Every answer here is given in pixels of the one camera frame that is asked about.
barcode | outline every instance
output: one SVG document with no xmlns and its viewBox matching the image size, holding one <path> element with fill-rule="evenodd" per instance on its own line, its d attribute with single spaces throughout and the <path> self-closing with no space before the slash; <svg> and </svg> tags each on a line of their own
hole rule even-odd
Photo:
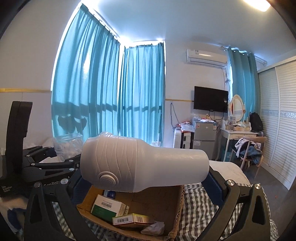
<svg viewBox="0 0 296 241">
<path fill-rule="evenodd" d="M 128 221 L 128 218 L 120 218 L 120 219 L 117 219 L 117 222 L 118 223 L 127 222 L 127 221 Z"/>
<path fill-rule="evenodd" d="M 102 202 L 102 205 L 105 206 L 105 207 L 112 207 L 112 205 L 106 203 L 106 202 Z"/>
<path fill-rule="evenodd" d="M 139 223 L 143 223 L 143 218 L 142 217 L 136 216 L 136 220 Z"/>
</svg>

backpack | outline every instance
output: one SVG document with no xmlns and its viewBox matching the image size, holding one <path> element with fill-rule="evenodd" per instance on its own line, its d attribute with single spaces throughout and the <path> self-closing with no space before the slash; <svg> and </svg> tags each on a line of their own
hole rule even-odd
<svg viewBox="0 0 296 241">
<path fill-rule="evenodd" d="M 251 123 L 252 131 L 263 130 L 262 120 L 260 119 L 260 116 L 256 112 L 250 114 L 250 123 Z"/>
</svg>

sliding wardrobe door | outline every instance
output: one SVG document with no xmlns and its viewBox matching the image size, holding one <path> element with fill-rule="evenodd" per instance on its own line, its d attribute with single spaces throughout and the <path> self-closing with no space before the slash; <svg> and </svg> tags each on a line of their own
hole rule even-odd
<svg viewBox="0 0 296 241">
<path fill-rule="evenodd" d="M 279 132 L 270 167 L 281 174 L 289 187 L 296 170 L 296 61 L 276 67 L 280 89 Z"/>
<path fill-rule="evenodd" d="M 290 189 L 296 176 L 296 61 L 259 73 L 267 142 L 262 166 Z"/>
<path fill-rule="evenodd" d="M 267 141 L 263 161 L 271 163 L 279 127 L 279 90 L 274 68 L 259 73 L 261 88 L 261 120 Z"/>
</svg>

chair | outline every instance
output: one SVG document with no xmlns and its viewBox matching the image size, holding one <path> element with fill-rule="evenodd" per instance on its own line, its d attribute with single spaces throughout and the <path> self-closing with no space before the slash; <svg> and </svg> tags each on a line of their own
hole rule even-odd
<svg viewBox="0 0 296 241">
<path fill-rule="evenodd" d="M 243 138 L 246 139 L 246 140 L 249 140 L 249 142 L 248 142 L 248 146 L 247 146 L 246 153 L 245 153 L 244 157 L 240 157 L 240 159 L 242 160 L 242 164 L 241 164 L 241 167 L 240 167 L 241 170 L 243 169 L 245 162 L 246 162 L 246 164 L 250 165 L 250 161 L 252 161 L 251 158 L 247 158 L 248 149 L 249 149 L 249 146 L 250 146 L 250 141 L 261 143 L 261 151 L 263 150 L 264 143 L 267 141 L 266 137 L 243 137 Z M 230 155 L 230 160 L 232 159 L 233 153 L 237 153 L 236 150 L 232 149 L 231 155 Z M 257 169 L 257 172 L 255 174 L 254 180 L 255 180 L 255 178 L 256 178 L 256 176 L 258 174 L 258 171 L 259 171 L 259 169 L 261 167 L 262 162 L 263 162 L 263 155 L 261 156 L 260 162 L 258 164 L 256 164 L 258 169 Z"/>
</svg>

white wall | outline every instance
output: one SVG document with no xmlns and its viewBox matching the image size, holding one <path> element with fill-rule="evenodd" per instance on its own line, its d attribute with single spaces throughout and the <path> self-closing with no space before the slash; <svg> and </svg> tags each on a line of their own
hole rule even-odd
<svg viewBox="0 0 296 241">
<path fill-rule="evenodd" d="M 80 0 L 31 0 L 0 39 L 0 88 L 47 90 L 48 93 L 0 93 L 0 147 L 13 100 L 33 101 L 27 139 L 40 145 L 52 136 L 51 79 L 64 29 Z"/>
<path fill-rule="evenodd" d="M 178 100 L 193 100 L 194 86 L 224 89 L 223 71 L 219 68 L 188 64 L 186 60 L 186 49 L 197 49 L 210 51 L 219 54 L 226 53 L 215 45 L 197 42 L 174 42 L 166 41 L 166 77 L 165 77 L 165 98 Z M 166 101 L 165 102 L 165 129 L 164 147 L 173 146 L 173 131 L 170 117 L 170 103 L 174 104 L 177 117 L 180 122 L 190 120 L 192 113 L 205 117 L 208 111 L 194 110 L 193 102 Z M 177 120 L 173 115 L 173 126 Z M 222 118 L 222 113 L 216 112 L 216 119 Z"/>
<path fill-rule="evenodd" d="M 276 64 L 278 62 L 284 61 L 284 60 L 286 60 L 288 58 L 294 57 L 294 56 L 296 56 L 296 49 L 293 49 L 293 50 L 291 50 L 291 51 L 289 51 L 287 53 L 284 53 L 284 54 L 282 54 L 280 56 L 274 57 L 273 59 L 268 61 L 267 65 L 268 66 L 273 65 L 273 64 Z"/>
</svg>

